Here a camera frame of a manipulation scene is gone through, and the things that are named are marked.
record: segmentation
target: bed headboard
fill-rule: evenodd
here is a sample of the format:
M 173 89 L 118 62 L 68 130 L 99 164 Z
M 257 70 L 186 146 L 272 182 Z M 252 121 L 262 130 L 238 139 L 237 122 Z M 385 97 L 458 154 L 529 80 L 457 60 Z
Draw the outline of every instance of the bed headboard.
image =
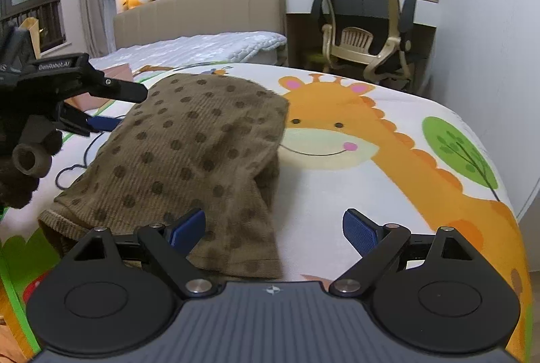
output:
M 114 17 L 118 49 L 181 36 L 243 31 L 285 34 L 285 0 L 157 0 Z

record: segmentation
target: giraffe print bedsheet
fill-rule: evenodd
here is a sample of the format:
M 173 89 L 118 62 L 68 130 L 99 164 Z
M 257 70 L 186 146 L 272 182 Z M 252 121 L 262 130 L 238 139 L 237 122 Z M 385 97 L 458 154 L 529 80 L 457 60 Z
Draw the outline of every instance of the giraffe print bedsheet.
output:
M 255 64 L 190 66 L 153 74 L 144 84 L 176 72 L 247 78 L 289 100 L 272 209 L 286 279 L 328 284 L 358 261 L 341 228 L 350 207 L 413 233 L 454 226 L 518 294 L 521 316 L 507 349 L 526 360 L 532 298 L 519 228 L 493 162 L 454 112 L 365 82 Z M 125 115 L 131 106 L 114 102 L 101 114 Z M 107 135 L 90 147 L 88 163 Z M 37 343 L 24 318 L 25 295 L 58 261 L 38 230 L 37 215 L 60 192 L 58 172 L 80 164 L 91 139 L 66 140 L 32 203 L 8 210 L 0 223 L 0 311 L 27 356 Z M 58 183 L 69 186 L 82 169 L 64 172 Z

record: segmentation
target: blue gripper pad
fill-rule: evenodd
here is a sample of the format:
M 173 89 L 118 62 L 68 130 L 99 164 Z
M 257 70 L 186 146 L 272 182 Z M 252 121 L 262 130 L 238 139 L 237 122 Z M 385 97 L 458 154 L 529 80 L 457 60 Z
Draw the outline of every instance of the blue gripper pad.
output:
M 169 244 L 182 256 L 187 256 L 206 232 L 206 216 L 197 209 L 182 217 L 176 227 L 170 228 Z
M 354 209 L 348 209 L 343 216 L 343 234 L 349 243 L 363 257 L 380 241 L 377 230 L 382 228 Z
M 121 119 L 109 118 L 108 116 L 91 116 L 86 121 L 90 127 L 97 131 L 113 131 L 121 122 Z

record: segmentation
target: desk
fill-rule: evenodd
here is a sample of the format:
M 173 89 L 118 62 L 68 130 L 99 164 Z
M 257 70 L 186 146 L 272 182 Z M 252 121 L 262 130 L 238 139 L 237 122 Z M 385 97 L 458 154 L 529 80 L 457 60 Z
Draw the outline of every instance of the desk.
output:
M 311 13 L 313 0 L 285 0 L 287 14 Z M 439 24 L 439 7 L 436 0 L 417 0 L 414 23 L 436 28 Z

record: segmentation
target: bed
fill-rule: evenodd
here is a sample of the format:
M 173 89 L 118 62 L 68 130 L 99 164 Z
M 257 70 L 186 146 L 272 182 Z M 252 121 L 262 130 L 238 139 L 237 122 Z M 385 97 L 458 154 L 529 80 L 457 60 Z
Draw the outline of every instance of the bed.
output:
M 118 50 L 91 64 L 129 63 L 134 73 L 148 65 L 282 64 L 284 18 L 284 0 L 158 0 L 115 16 Z
M 136 79 L 152 87 L 174 73 L 246 78 L 289 100 L 272 209 L 285 279 L 327 285 L 358 261 L 342 233 L 348 208 L 415 233 L 456 227 L 519 296 L 521 317 L 507 349 L 525 361 L 533 312 L 519 228 L 496 167 L 454 112 L 410 94 L 284 66 L 194 63 Z M 131 107 L 111 102 L 99 113 L 122 117 Z M 25 295 L 58 261 L 37 216 L 82 174 L 108 135 L 66 135 L 30 205 L 7 210 L 0 222 L 0 309 L 27 356 L 38 344 L 24 316 Z

